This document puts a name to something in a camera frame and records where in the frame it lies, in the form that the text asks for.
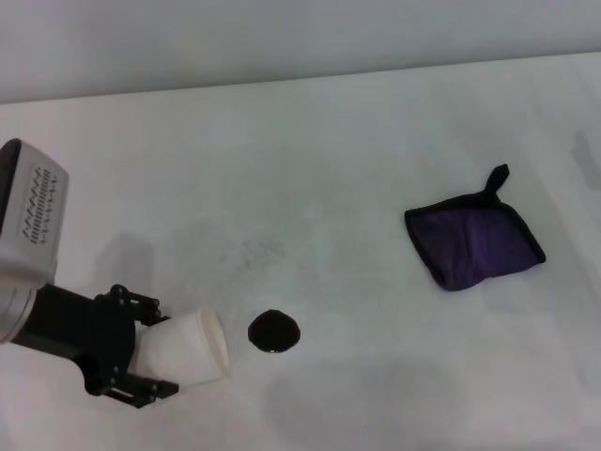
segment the white cup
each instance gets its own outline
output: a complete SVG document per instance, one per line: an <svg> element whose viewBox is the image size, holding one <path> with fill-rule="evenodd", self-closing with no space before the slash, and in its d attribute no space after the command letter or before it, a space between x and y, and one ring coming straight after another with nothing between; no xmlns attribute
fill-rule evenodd
<svg viewBox="0 0 601 451"><path fill-rule="evenodd" d="M223 328L202 307L140 331L129 372L180 386L219 379L229 370Z"/></svg>

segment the gray wall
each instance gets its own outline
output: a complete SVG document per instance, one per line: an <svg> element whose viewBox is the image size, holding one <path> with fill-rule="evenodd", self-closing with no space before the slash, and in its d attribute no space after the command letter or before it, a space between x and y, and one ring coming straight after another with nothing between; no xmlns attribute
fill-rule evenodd
<svg viewBox="0 0 601 451"><path fill-rule="evenodd" d="M5 0L0 102L594 50L594 0Z"/></svg>

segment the white table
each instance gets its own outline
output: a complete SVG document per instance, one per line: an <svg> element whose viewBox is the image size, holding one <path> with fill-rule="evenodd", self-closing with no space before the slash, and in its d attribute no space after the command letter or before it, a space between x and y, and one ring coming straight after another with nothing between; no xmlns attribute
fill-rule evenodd
<svg viewBox="0 0 601 451"><path fill-rule="evenodd" d="M6 345L3 451L601 446L601 54L2 106L14 136L71 175L56 283L211 304L233 377L137 411ZM500 163L548 261L443 292L400 215Z"/></svg>

